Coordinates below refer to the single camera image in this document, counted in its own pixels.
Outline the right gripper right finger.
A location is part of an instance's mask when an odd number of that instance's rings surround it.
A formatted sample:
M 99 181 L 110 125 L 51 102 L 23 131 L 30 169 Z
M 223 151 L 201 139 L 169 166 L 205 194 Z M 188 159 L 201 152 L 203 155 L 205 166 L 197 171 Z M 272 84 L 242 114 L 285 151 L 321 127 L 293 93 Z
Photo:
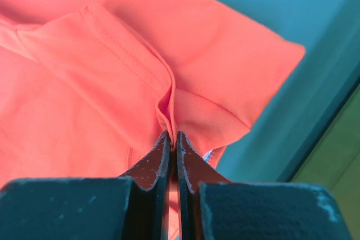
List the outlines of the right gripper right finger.
M 177 135 L 181 239 L 350 239 L 333 196 L 308 183 L 234 183 Z

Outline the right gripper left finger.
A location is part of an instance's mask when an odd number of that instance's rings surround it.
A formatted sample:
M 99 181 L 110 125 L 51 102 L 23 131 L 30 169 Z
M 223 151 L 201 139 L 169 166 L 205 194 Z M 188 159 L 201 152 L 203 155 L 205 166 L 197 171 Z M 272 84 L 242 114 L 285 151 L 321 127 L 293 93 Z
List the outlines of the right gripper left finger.
M 171 143 L 115 178 L 23 178 L 1 189 L 2 239 L 167 239 Z

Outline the orange t shirt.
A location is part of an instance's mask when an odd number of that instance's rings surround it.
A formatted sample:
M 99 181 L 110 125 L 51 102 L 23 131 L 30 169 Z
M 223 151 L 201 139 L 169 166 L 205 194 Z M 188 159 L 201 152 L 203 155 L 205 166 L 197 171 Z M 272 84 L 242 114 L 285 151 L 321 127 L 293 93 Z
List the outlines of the orange t shirt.
M 216 0 L 1 0 L 1 189 L 115 178 L 165 132 L 214 168 L 304 55 Z

